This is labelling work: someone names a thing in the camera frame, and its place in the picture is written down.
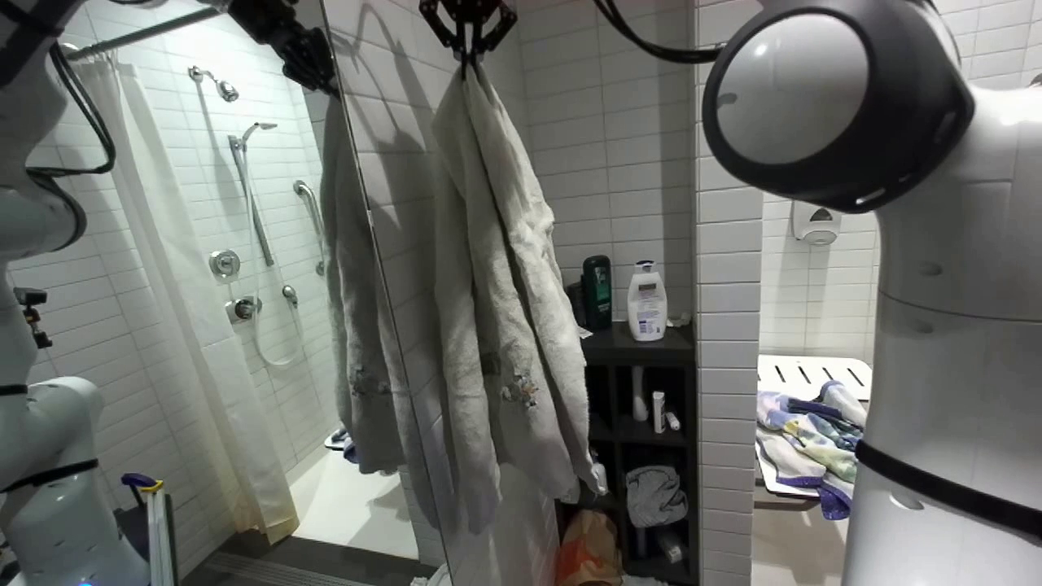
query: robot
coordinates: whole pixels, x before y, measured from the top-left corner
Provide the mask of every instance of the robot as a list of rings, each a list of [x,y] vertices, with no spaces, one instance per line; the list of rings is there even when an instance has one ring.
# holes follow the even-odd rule
[[[778,0],[707,78],[735,179],[878,216],[847,586],[1042,583],[1042,96],[955,63],[923,0]]]
[[[77,89],[62,26],[84,0],[0,0],[0,532],[28,586],[144,586],[145,560],[119,533],[93,456],[101,394],[90,380],[55,379],[26,383],[39,346],[34,291],[12,291],[7,268],[20,257],[62,250],[84,236],[81,205],[62,177],[108,174],[115,147],[105,122]],[[286,78],[333,91],[324,36],[301,31],[282,0],[225,0],[243,33],[282,58]],[[105,142],[98,168],[26,168],[34,142],[77,100]]]

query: shower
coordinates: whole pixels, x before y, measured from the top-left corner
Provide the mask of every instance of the shower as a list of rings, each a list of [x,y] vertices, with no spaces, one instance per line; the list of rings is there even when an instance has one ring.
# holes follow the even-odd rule
[[[260,244],[264,268],[273,268],[273,254],[271,254],[268,232],[264,232],[260,211],[257,211],[257,194],[255,194],[255,185],[249,185],[249,137],[257,129],[273,129],[273,127],[276,123],[271,123],[271,122],[255,122],[239,137],[228,137],[232,161],[234,161],[234,168],[236,168],[236,184],[239,184],[239,193],[243,193],[246,209],[249,209],[249,220],[255,220],[255,236],[257,236],[257,244]]]
[[[208,73],[208,67],[199,67],[199,65],[190,65],[189,67],[189,78],[194,82],[194,84],[202,84],[206,78],[208,82],[214,82],[219,84],[219,96],[222,96],[222,100],[236,100],[236,89],[234,84],[228,84],[228,82],[222,82],[214,73]]]

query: shower curtain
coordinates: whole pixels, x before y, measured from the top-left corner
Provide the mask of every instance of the shower curtain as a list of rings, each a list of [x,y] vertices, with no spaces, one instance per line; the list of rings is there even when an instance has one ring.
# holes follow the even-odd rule
[[[273,437],[249,383],[246,362],[222,309],[225,291],[206,275],[206,254],[190,236],[189,209],[167,161],[149,103],[130,65],[88,63],[77,67],[116,142],[110,174],[130,246],[154,293],[163,337],[189,355],[185,405],[212,433],[212,467],[222,475],[236,532],[260,532],[271,543],[297,532],[297,507],[282,470],[273,461]]]

